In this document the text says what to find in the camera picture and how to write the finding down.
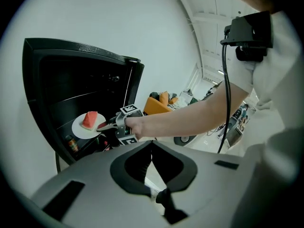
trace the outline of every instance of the hand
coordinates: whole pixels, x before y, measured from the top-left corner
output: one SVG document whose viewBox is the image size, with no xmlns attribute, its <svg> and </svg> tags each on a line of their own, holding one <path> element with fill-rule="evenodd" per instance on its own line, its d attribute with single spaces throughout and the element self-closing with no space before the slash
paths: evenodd
<svg viewBox="0 0 304 228">
<path fill-rule="evenodd" d="M 143 117 L 127 117 L 125 124 L 132 129 L 132 134 L 135 134 L 137 140 L 142 138 L 143 133 Z"/>
</svg>

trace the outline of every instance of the wheel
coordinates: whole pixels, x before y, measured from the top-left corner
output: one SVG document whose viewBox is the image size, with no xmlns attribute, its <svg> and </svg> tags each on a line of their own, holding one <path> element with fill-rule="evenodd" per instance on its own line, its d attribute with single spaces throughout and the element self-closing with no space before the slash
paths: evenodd
<svg viewBox="0 0 304 228">
<path fill-rule="evenodd" d="M 195 137 L 196 135 L 186 137 L 174 137 L 174 143 L 179 146 L 185 146 L 186 144 L 190 143 Z"/>
</svg>

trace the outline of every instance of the black cabinet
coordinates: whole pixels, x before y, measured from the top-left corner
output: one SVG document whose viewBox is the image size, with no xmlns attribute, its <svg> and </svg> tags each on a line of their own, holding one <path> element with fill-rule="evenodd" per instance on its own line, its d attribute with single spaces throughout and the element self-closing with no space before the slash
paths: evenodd
<svg viewBox="0 0 304 228">
<path fill-rule="evenodd" d="M 96 144 L 97 138 L 74 136 L 74 119 L 88 111 L 109 119 L 119 108 L 133 104 L 143 68 L 136 58 L 81 43 L 50 38 L 24 41 L 28 104 L 46 140 L 68 164 L 103 147 Z M 64 140 L 67 135 L 74 137 L 79 152 L 71 152 Z"/>
</svg>

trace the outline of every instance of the bottle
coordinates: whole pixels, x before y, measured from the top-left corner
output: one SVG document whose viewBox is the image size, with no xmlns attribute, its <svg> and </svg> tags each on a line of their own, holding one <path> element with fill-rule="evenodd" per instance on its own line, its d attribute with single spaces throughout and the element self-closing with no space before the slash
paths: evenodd
<svg viewBox="0 0 304 228">
<path fill-rule="evenodd" d="M 108 141 L 104 141 L 105 149 L 103 151 L 108 151 L 110 150 L 110 145 L 108 144 Z"/>
<path fill-rule="evenodd" d="M 75 139 L 71 135 L 66 136 L 65 140 L 66 140 L 68 146 L 72 149 L 72 151 L 74 153 L 79 151 L 79 147 L 78 147 Z"/>
</svg>

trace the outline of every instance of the watermelon slice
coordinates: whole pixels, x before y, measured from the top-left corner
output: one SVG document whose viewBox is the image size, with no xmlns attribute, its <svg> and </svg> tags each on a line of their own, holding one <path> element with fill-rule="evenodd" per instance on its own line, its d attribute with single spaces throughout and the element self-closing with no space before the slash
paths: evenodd
<svg viewBox="0 0 304 228">
<path fill-rule="evenodd" d="M 88 112 L 81 124 L 82 127 L 92 130 L 97 119 L 97 112 Z"/>
</svg>

